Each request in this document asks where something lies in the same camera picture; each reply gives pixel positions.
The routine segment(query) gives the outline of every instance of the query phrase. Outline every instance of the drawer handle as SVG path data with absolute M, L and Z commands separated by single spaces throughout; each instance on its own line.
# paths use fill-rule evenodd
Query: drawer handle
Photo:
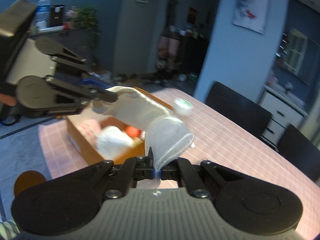
M 267 131 L 271 132 L 272 134 L 275 134 L 274 131 L 270 130 L 268 127 L 266 128 Z
M 284 114 L 282 114 L 280 111 L 277 110 L 277 113 L 278 113 L 279 115 L 281 115 L 282 117 L 284 117 Z

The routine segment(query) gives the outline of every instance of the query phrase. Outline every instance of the cardboard box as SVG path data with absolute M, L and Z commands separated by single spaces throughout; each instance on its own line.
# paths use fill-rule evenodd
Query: cardboard box
M 157 103 L 160 103 L 164 107 L 172 110 L 172 106 L 167 104 L 166 102 L 161 101 L 159 98 L 149 94 L 148 92 L 136 88 L 138 91 L 143 93 L 144 95 L 148 96 L 150 99 L 156 101 Z M 80 154 L 85 159 L 85 161 L 88 163 L 88 165 L 92 165 L 98 162 L 101 162 L 105 160 L 105 158 L 100 155 L 100 153 L 96 150 L 95 147 L 93 147 L 79 132 L 79 130 L 76 128 L 76 125 L 78 123 L 81 123 L 82 121 L 86 119 L 95 119 L 100 123 L 100 126 L 102 128 L 114 125 L 118 127 L 120 130 L 123 130 L 127 124 L 119 121 L 118 119 L 112 117 L 112 116 L 105 116 L 102 114 L 97 114 L 90 107 L 86 108 L 81 114 L 78 115 L 70 115 L 66 116 L 67 120 L 67 127 L 68 127 L 68 133 L 74 140 L 74 143 L 77 144 L 78 149 L 80 151 Z M 121 155 L 119 155 L 116 159 L 114 159 L 115 164 L 121 164 L 126 159 L 136 156 L 145 156 L 145 149 L 144 149 L 144 142 L 137 145 L 134 148 L 129 148 L 125 152 L 123 152 Z

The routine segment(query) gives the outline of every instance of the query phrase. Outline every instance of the green leaves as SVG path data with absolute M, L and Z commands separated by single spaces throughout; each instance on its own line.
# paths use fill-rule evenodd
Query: green leaves
M 98 29 L 97 9 L 93 6 L 85 6 L 76 9 L 78 17 L 75 19 L 75 27 L 92 31 L 90 49 L 95 50 L 99 43 L 100 31 Z

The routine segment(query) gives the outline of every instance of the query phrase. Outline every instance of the pink checkered tablecloth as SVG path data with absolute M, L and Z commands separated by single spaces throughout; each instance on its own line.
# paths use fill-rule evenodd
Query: pink checkered tablecloth
M 320 233 L 320 188 L 306 175 L 253 135 L 184 92 L 165 89 L 154 95 L 171 105 L 176 98 L 183 98 L 194 106 L 189 129 L 196 135 L 196 147 L 188 149 L 181 157 L 193 164 L 211 160 L 291 190 L 303 204 L 303 215 L 296 231 L 308 240 Z M 68 139 L 65 121 L 41 126 L 39 137 L 52 178 L 87 166 Z M 163 181 L 160 187 L 176 185 Z

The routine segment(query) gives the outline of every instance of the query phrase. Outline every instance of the ribbed gray surface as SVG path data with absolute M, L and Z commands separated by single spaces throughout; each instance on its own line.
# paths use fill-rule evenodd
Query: ribbed gray surface
M 52 237 L 24 235 L 17 239 L 302 240 L 293 230 L 278 236 L 242 232 L 226 223 L 209 200 L 193 198 L 184 188 L 130 189 L 124 198 L 105 201 L 97 216 L 73 233 Z

